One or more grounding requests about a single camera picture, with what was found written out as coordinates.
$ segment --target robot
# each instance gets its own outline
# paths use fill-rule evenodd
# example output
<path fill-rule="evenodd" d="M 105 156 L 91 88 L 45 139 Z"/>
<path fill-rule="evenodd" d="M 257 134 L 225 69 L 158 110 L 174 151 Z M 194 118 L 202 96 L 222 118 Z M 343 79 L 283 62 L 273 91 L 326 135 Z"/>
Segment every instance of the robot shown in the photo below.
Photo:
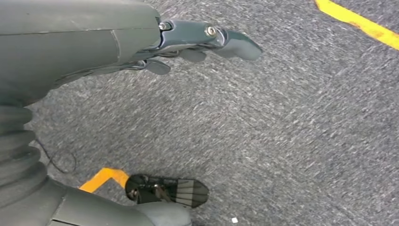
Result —
<path fill-rule="evenodd" d="M 136 0 L 1 0 L 1 225 L 192 225 L 188 210 L 176 203 L 155 199 L 122 206 L 49 178 L 40 151 L 29 146 L 35 133 L 24 130 L 32 119 L 24 107 L 84 76 L 120 70 L 166 74 L 170 67 L 155 57 L 200 62 L 207 51 L 244 60 L 262 53 L 239 32 L 162 20 L 154 8 Z M 146 191 L 136 188 L 127 191 L 132 199 Z"/>

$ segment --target yellow floor marking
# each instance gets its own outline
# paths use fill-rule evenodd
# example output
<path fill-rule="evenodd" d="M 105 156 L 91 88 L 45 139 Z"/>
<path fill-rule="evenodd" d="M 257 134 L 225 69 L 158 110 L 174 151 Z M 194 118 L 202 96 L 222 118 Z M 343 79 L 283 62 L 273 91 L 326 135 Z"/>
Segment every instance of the yellow floor marking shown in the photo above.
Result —
<path fill-rule="evenodd" d="M 119 169 L 102 168 L 88 182 L 80 186 L 79 189 L 93 193 L 95 190 L 97 190 L 101 185 L 105 184 L 111 178 L 114 179 L 118 184 L 120 184 L 120 186 L 125 188 L 125 184 L 129 176 L 125 172 Z"/>
<path fill-rule="evenodd" d="M 380 26 L 330 0 L 315 0 L 319 10 L 337 20 L 349 23 L 374 39 L 399 50 L 399 34 Z"/>

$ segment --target screw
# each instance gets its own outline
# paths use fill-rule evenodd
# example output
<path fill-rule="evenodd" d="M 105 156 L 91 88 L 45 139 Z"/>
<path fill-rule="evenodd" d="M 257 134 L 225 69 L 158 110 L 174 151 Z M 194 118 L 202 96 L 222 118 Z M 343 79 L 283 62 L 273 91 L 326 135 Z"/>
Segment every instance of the screw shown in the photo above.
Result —
<path fill-rule="evenodd" d="M 168 22 L 161 22 L 158 27 L 161 31 L 169 31 L 172 29 L 172 25 L 170 25 Z"/>
<path fill-rule="evenodd" d="M 128 197 L 129 197 L 130 199 L 134 200 L 134 199 L 137 198 L 138 191 L 137 191 L 137 189 L 132 190 L 132 191 L 130 191 L 127 195 L 128 195 Z"/>
<path fill-rule="evenodd" d="M 209 37 L 215 37 L 217 34 L 217 30 L 214 26 L 207 26 L 205 28 L 205 34 L 207 34 L 207 36 Z"/>

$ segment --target robotic hand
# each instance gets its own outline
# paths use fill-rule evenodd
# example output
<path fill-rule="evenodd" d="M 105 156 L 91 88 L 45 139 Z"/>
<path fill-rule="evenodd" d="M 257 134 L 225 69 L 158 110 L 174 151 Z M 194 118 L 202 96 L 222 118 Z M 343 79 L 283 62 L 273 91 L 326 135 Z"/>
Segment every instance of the robotic hand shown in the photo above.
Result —
<path fill-rule="evenodd" d="M 118 66 L 102 67 L 88 72 L 88 75 L 113 73 L 120 70 L 148 70 L 164 75 L 170 67 L 156 57 L 181 57 L 194 63 L 205 60 L 206 51 L 212 51 L 222 57 L 239 57 L 244 60 L 256 60 L 262 49 L 246 35 L 216 28 L 205 22 L 185 20 L 167 20 L 159 22 L 160 36 L 156 44 L 135 53 L 126 63 Z M 75 75 L 62 77 L 56 82 L 56 88 L 76 79 Z"/>
<path fill-rule="evenodd" d="M 40 151 L 29 146 L 35 134 L 24 130 L 32 119 L 24 106 L 83 76 L 168 73 L 169 66 L 155 57 L 199 62 L 212 51 L 255 60 L 259 46 L 207 23 L 162 21 L 136 0 L 2 0 L 0 21 L 1 225 L 190 226 L 187 210 L 178 204 L 121 206 L 49 178 Z M 159 192 L 150 180 L 132 184 L 127 192 L 141 201 L 144 193 Z"/>

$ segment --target wire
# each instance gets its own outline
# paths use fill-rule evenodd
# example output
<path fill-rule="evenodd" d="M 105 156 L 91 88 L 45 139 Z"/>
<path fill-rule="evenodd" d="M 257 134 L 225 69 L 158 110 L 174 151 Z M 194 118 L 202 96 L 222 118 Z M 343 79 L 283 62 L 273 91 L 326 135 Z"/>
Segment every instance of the wire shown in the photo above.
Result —
<path fill-rule="evenodd" d="M 54 162 L 54 157 L 55 157 L 55 155 L 56 155 L 58 152 L 54 152 L 53 155 L 50 155 L 50 154 L 48 153 L 48 151 L 46 150 L 46 148 L 44 147 L 43 143 L 42 143 L 39 139 L 35 139 L 35 141 L 36 141 L 36 143 L 38 143 L 38 144 L 40 145 L 40 147 L 42 148 L 44 154 L 45 154 L 46 157 L 48 158 L 47 167 L 49 167 L 50 165 L 53 165 L 58 171 L 60 171 L 60 172 L 63 173 L 63 174 L 70 174 L 70 173 L 73 173 L 73 172 L 76 170 L 77 165 L 78 165 L 78 160 L 77 160 L 76 156 L 75 156 L 71 151 L 68 151 L 68 152 L 69 152 L 69 154 L 71 154 L 71 156 L 72 156 L 72 158 L 73 158 L 73 168 L 72 168 L 72 170 L 70 170 L 70 171 L 68 171 L 68 170 L 63 170 L 61 167 L 59 167 L 59 166 L 57 165 L 57 163 Z"/>

